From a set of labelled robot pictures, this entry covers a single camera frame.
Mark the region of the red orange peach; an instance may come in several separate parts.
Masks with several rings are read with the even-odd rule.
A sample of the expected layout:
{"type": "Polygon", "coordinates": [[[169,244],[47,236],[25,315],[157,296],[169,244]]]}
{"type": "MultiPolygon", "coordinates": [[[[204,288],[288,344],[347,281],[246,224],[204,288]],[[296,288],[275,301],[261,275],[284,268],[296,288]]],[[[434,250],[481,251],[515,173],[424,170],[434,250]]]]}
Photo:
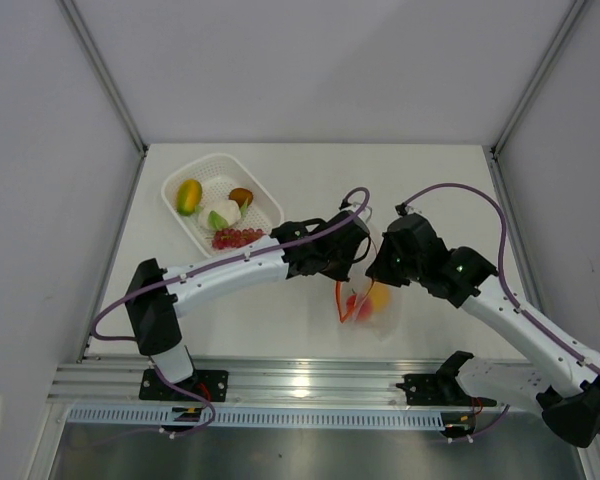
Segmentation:
{"type": "Polygon", "coordinates": [[[364,295],[350,295],[345,302],[344,322],[368,322],[373,315],[371,301],[364,295]]]}

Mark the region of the red grape bunch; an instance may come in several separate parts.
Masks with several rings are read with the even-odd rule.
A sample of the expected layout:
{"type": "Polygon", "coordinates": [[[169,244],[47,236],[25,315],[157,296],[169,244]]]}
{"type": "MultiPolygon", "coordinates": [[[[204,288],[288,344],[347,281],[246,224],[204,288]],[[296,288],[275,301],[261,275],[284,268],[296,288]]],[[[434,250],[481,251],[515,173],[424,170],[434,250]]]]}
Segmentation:
{"type": "Polygon", "coordinates": [[[211,246],[215,250],[237,249],[247,246],[265,235],[261,229],[233,229],[217,231],[212,238],[211,246]]]}

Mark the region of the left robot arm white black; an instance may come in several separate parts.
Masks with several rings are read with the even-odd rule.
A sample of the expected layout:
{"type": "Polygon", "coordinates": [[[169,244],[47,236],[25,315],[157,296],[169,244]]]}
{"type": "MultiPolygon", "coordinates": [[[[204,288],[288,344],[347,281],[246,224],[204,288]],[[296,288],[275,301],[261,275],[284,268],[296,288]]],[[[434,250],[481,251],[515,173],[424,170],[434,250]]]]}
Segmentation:
{"type": "Polygon", "coordinates": [[[211,300],[247,287],[300,276],[322,275],[347,281],[351,267],[370,250],[371,209],[352,206],[331,220],[285,222],[269,235],[198,264],[162,268],[142,262],[124,305],[141,355],[162,375],[162,388],[177,400],[197,387],[197,372],[179,320],[211,300]]]}

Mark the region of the white cauliflower with leaves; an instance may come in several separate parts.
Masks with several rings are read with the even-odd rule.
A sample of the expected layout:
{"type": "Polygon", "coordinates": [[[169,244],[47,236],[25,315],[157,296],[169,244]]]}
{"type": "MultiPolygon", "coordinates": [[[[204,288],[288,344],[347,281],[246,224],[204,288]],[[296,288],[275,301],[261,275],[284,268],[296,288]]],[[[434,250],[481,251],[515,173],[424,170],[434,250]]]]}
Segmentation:
{"type": "Polygon", "coordinates": [[[220,231],[231,227],[242,218],[238,203],[231,199],[221,199],[206,204],[198,214],[198,224],[210,231],[220,231]]]}

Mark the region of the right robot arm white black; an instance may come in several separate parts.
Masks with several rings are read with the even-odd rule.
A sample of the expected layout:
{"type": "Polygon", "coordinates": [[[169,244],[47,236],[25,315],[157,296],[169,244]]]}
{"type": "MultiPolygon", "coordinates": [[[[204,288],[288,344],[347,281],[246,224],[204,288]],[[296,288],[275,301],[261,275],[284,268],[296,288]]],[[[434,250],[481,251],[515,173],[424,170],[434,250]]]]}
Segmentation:
{"type": "Polygon", "coordinates": [[[457,351],[436,373],[444,401],[482,397],[523,409],[579,448],[600,435],[600,353],[519,300],[506,288],[503,272],[478,252],[447,248],[423,216],[406,214],[387,227],[366,274],[395,287],[419,284],[482,321],[531,364],[498,366],[457,351]]]}

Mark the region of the clear zip top bag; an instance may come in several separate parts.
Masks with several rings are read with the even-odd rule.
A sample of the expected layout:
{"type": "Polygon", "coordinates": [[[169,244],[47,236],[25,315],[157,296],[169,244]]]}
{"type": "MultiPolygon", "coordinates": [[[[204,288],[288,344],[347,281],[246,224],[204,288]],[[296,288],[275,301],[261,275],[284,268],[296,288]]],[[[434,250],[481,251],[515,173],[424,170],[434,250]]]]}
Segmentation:
{"type": "Polygon", "coordinates": [[[335,283],[334,299],[339,323],[349,330],[367,330],[379,340],[387,340],[396,330],[401,300],[395,288],[382,284],[366,275],[379,253],[381,235],[372,222],[372,210],[367,207],[360,215],[369,230],[369,238],[362,242],[351,267],[349,279],[335,283]]]}

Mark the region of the orange fruit with leaf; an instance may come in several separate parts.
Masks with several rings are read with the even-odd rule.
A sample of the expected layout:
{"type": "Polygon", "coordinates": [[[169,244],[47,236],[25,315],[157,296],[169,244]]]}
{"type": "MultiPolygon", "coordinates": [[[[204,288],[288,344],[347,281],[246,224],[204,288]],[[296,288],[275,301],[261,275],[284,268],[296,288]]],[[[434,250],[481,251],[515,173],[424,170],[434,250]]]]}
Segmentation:
{"type": "Polygon", "coordinates": [[[375,283],[369,291],[368,299],[371,301],[373,312],[380,313],[390,305],[391,291],[387,285],[375,283]]]}

